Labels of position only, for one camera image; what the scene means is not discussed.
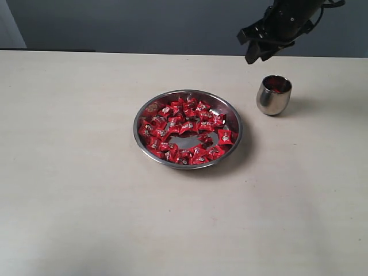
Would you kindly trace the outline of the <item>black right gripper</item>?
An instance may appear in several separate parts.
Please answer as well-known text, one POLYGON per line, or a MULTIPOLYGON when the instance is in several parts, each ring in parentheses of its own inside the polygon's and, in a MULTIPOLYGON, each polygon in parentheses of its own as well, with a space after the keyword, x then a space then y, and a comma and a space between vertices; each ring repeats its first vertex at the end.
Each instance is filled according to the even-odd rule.
POLYGON ((242 28, 237 39, 240 45, 249 42, 245 60, 254 64, 258 59, 267 61, 279 51, 293 44, 303 34, 308 34, 320 19, 311 18, 317 11, 323 14, 323 1, 274 1, 271 10, 260 24, 242 28))

